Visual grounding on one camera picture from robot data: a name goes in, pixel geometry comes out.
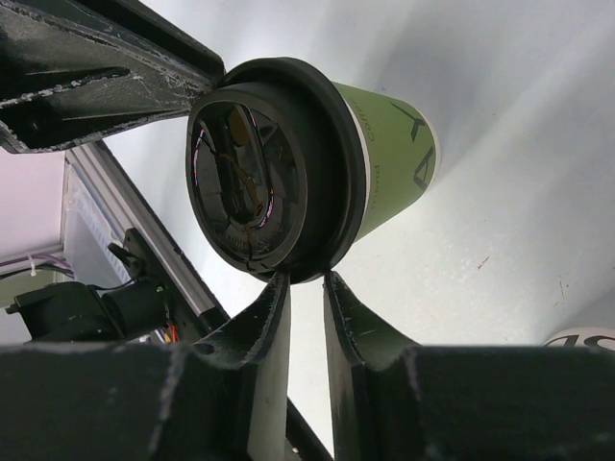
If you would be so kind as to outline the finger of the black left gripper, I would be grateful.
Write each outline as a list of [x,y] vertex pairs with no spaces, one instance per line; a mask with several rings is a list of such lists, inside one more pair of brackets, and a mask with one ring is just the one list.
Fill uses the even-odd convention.
[[57,152],[182,117],[224,72],[140,1],[4,1],[1,146]]

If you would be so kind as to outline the black coffee cup lid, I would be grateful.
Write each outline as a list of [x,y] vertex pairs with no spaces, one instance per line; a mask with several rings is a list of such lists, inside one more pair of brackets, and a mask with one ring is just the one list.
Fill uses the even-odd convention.
[[185,171],[205,238],[256,279],[317,279],[357,237],[367,199],[357,124],[305,61],[257,59],[227,73],[189,115]]

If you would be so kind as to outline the white paper cup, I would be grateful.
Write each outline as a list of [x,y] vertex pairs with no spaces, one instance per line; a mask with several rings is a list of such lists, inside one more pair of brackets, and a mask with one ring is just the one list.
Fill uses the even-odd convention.
[[615,351],[613,328],[568,328],[545,342],[547,347],[586,347]]

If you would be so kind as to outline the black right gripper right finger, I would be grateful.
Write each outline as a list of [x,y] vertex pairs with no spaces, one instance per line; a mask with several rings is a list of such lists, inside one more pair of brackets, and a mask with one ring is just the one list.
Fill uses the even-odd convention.
[[338,460],[610,460],[614,356],[422,346],[324,278]]

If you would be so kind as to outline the green paper cup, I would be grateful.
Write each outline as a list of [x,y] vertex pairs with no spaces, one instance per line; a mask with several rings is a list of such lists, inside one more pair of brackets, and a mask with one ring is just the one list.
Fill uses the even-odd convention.
[[354,86],[334,85],[355,122],[365,166],[366,199],[357,239],[419,200],[440,162],[437,135],[409,103]]

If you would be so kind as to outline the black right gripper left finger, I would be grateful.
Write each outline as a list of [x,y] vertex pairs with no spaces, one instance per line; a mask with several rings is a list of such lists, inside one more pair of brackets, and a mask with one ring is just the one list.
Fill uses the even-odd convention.
[[1,351],[5,460],[283,460],[290,281],[195,344]]

